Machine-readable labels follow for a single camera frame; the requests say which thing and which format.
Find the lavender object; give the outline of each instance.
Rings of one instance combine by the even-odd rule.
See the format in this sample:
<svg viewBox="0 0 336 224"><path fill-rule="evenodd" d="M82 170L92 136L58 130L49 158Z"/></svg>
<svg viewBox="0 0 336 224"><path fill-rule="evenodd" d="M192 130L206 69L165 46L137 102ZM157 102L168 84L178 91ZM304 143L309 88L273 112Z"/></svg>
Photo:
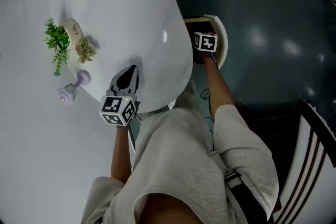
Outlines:
<svg viewBox="0 0 336 224"><path fill-rule="evenodd" d="M85 70L80 70L77 73L77 81L75 84L68 84L65 87L58 90L58 97L60 101L66 105L70 105L74 102L77 95L76 88L80 85L87 85L91 81L91 76L89 72Z"/></svg>

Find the white t-shirt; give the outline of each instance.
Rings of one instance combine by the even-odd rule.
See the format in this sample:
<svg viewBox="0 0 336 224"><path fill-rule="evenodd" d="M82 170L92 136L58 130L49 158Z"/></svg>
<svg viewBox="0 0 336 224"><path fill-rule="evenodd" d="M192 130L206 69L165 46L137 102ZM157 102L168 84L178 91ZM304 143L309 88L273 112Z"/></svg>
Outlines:
<svg viewBox="0 0 336 224"><path fill-rule="evenodd" d="M138 223L151 193L184 201L203 223L237 223L226 198L223 171L210 157L214 154L227 171L235 170L243 181L250 181L250 191L269 218L279 190L270 150L233 105L218 108L215 119L212 139L197 111L176 108L146 118L132 175L125 185L97 178L81 223L96 224L102 217L108 224Z"/></svg>

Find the forearm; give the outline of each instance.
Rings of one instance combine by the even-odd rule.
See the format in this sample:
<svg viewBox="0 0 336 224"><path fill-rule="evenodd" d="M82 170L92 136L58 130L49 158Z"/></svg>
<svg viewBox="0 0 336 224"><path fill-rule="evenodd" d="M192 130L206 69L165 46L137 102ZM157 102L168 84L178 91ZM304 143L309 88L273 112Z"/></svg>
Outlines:
<svg viewBox="0 0 336 224"><path fill-rule="evenodd" d="M215 117L217 109L223 104L234 105L231 91L219 72L214 60L203 54L210 93L211 114Z"/></svg>
<svg viewBox="0 0 336 224"><path fill-rule="evenodd" d="M126 184L132 173L127 127L117 128L111 165L111 177Z"/></svg>

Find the artificial plant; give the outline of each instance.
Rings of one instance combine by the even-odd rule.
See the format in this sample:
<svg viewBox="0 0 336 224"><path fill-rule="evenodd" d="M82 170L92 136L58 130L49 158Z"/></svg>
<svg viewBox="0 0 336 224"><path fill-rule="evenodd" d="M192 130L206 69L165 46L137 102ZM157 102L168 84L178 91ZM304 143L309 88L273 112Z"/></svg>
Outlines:
<svg viewBox="0 0 336 224"><path fill-rule="evenodd" d="M61 65L68 62L68 51L70 41L69 36L62 26L56 26L52 19L46 22L47 30L45 33L49 36L45 38L45 42L48 45L48 49L55 50L55 56L53 63L56 64L56 71L54 75L60 75Z"/></svg>
<svg viewBox="0 0 336 224"><path fill-rule="evenodd" d="M92 57L97 54L96 49L89 43L87 38L82 38L76 44L76 54L79 56L78 62L85 63L86 61L92 61Z"/></svg>

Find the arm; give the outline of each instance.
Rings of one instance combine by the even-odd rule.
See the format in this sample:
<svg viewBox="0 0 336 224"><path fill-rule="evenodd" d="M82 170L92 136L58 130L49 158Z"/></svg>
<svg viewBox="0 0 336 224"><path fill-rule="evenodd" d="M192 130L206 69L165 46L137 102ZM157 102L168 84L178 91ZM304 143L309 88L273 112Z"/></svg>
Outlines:
<svg viewBox="0 0 336 224"><path fill-rule="evenodd" d="M117 137L115 139L111 177L126 184L132 173L127 127L117 128Z"/></svg>
<svg viewBox="0 0 336 224"><path fill-rule="evenodd" d="M272 153L248 128L234 107L230 89L214 60L204 53L202 57L209 85L211 114L217 118L214 126L215 149L227 168L240 173L245 184L247 179L251 182L248 188L270 217L279 191Z"/></svg>
<svg viewBox="0 0 336 224"><path fill-rule="evenodd" d="M215 117L217 109L223 104L235 105L230 89L224 81L216 63L207 53L202 53L206 68L207 81L210 93L211 115Z"/></svg>

